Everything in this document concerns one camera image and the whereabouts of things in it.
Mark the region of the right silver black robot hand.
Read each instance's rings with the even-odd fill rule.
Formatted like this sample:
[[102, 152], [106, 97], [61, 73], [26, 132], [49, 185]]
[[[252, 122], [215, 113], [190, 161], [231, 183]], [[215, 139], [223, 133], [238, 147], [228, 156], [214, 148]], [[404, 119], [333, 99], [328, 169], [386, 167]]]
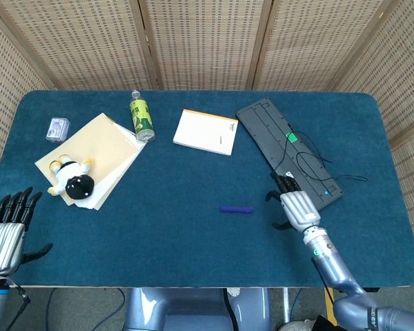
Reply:
[[290, 176], [278, 175], [276, 172], [271, 172], [270, 176], [279, 190], [267, 192], [265, 201], [275, 199], [280, 202], [288, 219], [284, 223], [273, 222], [274, 229], [280, 231], [294, 229], [304, 232], [308, 228], [318, 226], [321, 220], [319, 212], [296, 180]]

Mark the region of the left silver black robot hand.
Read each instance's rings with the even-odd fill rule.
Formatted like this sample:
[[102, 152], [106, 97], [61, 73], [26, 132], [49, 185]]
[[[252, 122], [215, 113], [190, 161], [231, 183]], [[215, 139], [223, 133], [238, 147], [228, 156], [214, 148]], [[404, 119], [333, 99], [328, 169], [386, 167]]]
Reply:
[[0, 279], [14, 274], [20, 265], [44, 257], [53, 247], [47, 243], [35, 252], [23, 251], [26, 233], [41, 197], [41, 192], [33, 194], [29, 187], [0, 200]]

